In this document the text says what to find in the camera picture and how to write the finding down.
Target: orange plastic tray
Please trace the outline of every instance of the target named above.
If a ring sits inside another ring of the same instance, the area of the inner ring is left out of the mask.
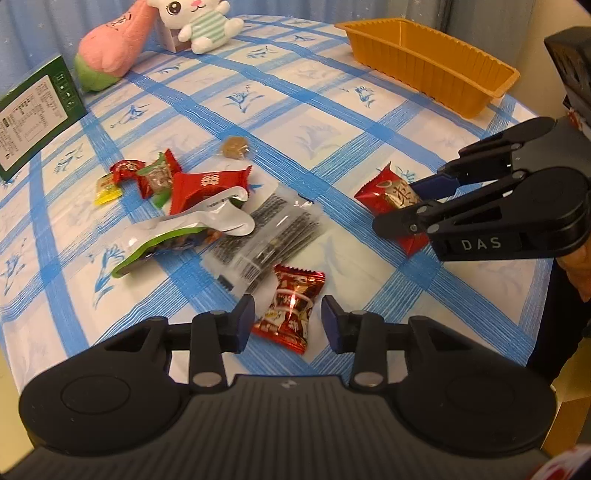
[[[344,22],[336,27],[347,32],[358,62],[466,118],[506,94],[519,78],[517,70],[488,53],[404,18]]]

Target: white bunny plush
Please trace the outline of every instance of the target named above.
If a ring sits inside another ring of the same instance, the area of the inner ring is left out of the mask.
[[[224,45],[244,27],[242,18],[224,16],[230,10],[225,0],[148,0],[148,5],[160,10],[167,28],[180,30],[180,41],[191,40],[191,50],[196,54]]]

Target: stuffed toy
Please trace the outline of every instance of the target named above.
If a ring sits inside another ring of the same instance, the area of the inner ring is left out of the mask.
[[[74,68],[83,90],[100,92],[129,71],[157,14],[146,0],[137,0],[123,16],[99,25],[80,41]]]
[[[244,27],[242,18],[224,16],[230,10],[225,0],[148,0],[148,5],[160,10],[167,28],[180,30],[179,41],[191,40],[191,50],[196,54],[224,45]]]

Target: tablecloth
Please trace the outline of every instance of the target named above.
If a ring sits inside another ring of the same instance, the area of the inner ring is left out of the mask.
[[[280,181],[330,218],[326,232],[290,261],[324,271],[324,294],[389,322],[431,316],[524,364],[548,260],[442,264],[430,248],[406,258],[372,232],[371,214],[353,195],[388,162],[409,182],[423,178],[459,148],[532,113],[506,96],[468,121],[355,62],[344,32],[331,25],[256,15],[245,21],[241,35],[207,55],[144,53],[117,85],[86,97],[86,117],[0,185],[0,343],[18,388],[150,315],[189,322],[198,312],[233,307],[195,251],[161,255],[111,278],[123,229],[163,213],[134,184],[121,199],[93,205],[96,180],[114,162],[149,162],[171,148],[184,171],[208,171],[228,135],[248,137],[255,151],[251,209]],[[259,312],[273,288],[271,277],[256,291]],[[346,378],[352,357],[330,351],[318,305],[309,335],[303,356],[251,336],[244,353],[225,354],[228,374]],[[186,381],[187,358],[175,354],[173,378]],[[389,364],[391,381],[404,376],[398,353]]]

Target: curtain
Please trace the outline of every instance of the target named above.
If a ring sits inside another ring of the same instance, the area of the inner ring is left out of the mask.
[[[326,23],[406,17],[439,28],[451,0],[230,0],[232,14],[285,15]]]
[[[453,0],[446,32],[515,65],[535,0]]]
[[[72,66],[80,39],[133,1],[0,0],[0,96],[56,54]]]

